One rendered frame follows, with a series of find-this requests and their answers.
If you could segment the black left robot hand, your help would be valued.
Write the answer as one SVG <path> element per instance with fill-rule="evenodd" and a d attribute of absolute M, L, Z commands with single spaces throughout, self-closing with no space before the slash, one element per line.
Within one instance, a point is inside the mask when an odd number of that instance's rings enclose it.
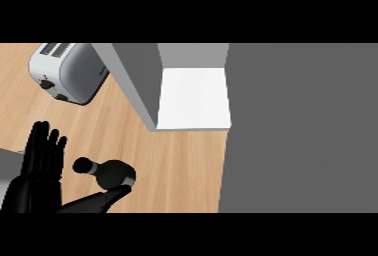
<path fill-rule="evenodd" d="M 20 174 L 11 180 L 0 213 L 106 213 L 116 201 L 131 192 L 120 185 L 75 201 L 61 203 L 60 178 L 67 138 L 49 129 L 47 121 L 33 123 L 23 153 Z"/>

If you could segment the grey open cabinet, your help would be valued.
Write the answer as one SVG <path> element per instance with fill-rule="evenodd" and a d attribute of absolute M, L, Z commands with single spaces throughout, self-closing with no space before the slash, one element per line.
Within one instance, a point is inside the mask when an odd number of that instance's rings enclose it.
<path fill-rule="evenodd" d="M 225 43 L 95 43 L 92 47 L 148 131 L 230 129 Z"/>

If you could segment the dark grey cabinet door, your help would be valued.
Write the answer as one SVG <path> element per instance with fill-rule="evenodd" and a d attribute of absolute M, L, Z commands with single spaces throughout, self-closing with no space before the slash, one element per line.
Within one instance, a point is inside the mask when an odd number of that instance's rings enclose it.
<path fill-rule="evenodd" d="M 222 212 L 378 212 L 378 44 L 234 44 Z"/>

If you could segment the silver toaster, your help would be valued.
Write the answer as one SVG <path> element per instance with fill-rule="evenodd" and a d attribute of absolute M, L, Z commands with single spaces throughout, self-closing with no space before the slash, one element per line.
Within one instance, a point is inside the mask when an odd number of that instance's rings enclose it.
<path fill-rule="evenodd" d="M 49 96 L 76 105 L 89 103 L 109 74 L 89 43 L 41 43 L 27 71 Z"/>

